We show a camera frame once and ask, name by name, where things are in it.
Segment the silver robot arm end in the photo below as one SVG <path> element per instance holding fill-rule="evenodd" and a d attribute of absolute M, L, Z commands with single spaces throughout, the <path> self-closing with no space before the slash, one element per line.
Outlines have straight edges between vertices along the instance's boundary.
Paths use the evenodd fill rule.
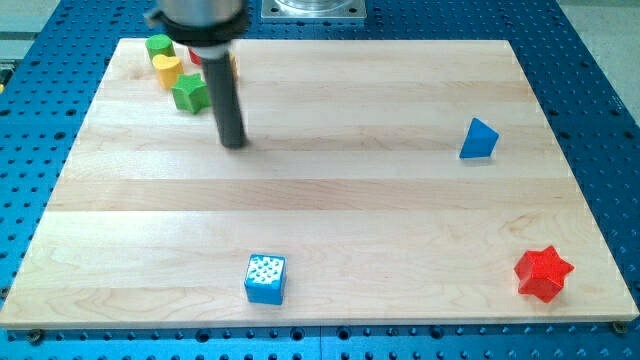
<path fill-rule="evenodd" d="M 224 44 L 249 27 L 246 0 L 157 0 L 144 18 L 150 27 L 162 26 L 170 39 L 189 47 Z"/>

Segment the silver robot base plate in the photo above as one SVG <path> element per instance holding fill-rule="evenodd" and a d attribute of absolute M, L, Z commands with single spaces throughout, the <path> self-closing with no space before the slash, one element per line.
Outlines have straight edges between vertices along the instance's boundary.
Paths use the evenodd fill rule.
<path fill-rule="evenodd" d="M 269 20 L 329 20 L 367 17 L 365 0 L 263 0 L 261 17 Z"/>

